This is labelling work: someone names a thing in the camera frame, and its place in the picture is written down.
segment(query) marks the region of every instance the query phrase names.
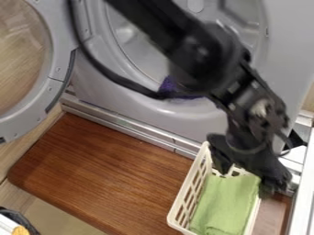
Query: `white basket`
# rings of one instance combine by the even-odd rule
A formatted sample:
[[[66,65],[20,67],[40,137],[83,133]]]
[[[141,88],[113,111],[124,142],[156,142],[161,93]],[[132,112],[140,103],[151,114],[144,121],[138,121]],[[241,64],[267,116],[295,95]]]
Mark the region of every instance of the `white basket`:
[[[196,206],[201,196],[206,177],[212,174],[222,176],[217,170],[212,169],[212,159],[208,146],[208,142],[204,142],[202,144],[202,147],[198,152],[197,157],[195,158],[167,216],[168,225],[186,235],[196,235],[194,232],[188,230],[188,228],[190,220],[196,211]],[[233,166],[231,167],[229,173],[224,175],[224,177],[232,177],[243,174],[250,173]],[[257,196],[243,235],[252,234],[260,202],[261,200]]]

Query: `white surface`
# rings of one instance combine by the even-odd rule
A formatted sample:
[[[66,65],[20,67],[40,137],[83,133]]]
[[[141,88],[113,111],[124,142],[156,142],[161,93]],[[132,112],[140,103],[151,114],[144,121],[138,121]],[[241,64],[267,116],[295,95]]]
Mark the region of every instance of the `white surface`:
[[[0,215],[0,235],[11,235],[13,229],[16,228],[18,224],[11,219]]]
[[[202,144],[202,147],[197,154],[197,157],[194,160],[167,216],[168,225],[186,235],[196,235],[187,228],[189,228],[189,221],[194,216],[196,211],[196,205],[199,197],[201,196],[201,190],[205,179],[208,175],[212,175],[213,173],[215,175],[220,175],[218,171],[212,169],[211,167],[212,160],[208,146],[208,142],[204,142]],[[243,169],[232,167],[229,173],[225,176],[232,177],[233,172],[237,172],[239,174],[250,174]],[[257,197],[243,235],[252,234],[260,202],[261,200]]]
[[[289,235],[306,235],[314,232],[314,224],[311,224],[313,213],[313,192],[314,192],[314,129],[311,131],[308,151],[301,175],[300,186],[297,190],[297,198],[294,206],[292,220],[290,223]]]

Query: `wooden floor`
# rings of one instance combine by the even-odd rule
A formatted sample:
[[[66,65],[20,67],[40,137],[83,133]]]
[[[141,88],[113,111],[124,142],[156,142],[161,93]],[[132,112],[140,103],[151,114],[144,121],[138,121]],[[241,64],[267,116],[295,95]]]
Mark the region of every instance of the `wooden floor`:
[[[8,178],[110,234],[177,234],[166,215],[191,163],[66,114]]]

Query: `black robotic arm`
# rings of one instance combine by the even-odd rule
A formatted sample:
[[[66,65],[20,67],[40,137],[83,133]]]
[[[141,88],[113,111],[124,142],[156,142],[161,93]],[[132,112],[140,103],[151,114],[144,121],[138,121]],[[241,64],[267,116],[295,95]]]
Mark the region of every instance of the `black robotic arm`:
[[[69,9],[75,28],[73,4]],[[84,47],[89,61],[108,79],[155,99],[202,95],[224,110],[226,136],[210,134],[214,163],[222,173],[234,164],[259,175],[268,192],[286,190],[289,171],[273,152],[274,136],[285,142],[286,105],[250,66],[251,55],[227,26],[204,25],[171,0],[107,0],[172,62],[171,73],[179,91],[158,93],[110,71]]]

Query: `green towel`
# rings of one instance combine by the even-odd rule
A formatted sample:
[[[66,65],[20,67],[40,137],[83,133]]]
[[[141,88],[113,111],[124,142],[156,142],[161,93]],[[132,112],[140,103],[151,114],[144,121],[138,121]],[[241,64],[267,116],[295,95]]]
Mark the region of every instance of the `green towel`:
[[[252,174],[229,178],[210,175],[190,230],[198,235],[242,235],[259,183],[260,179]]]

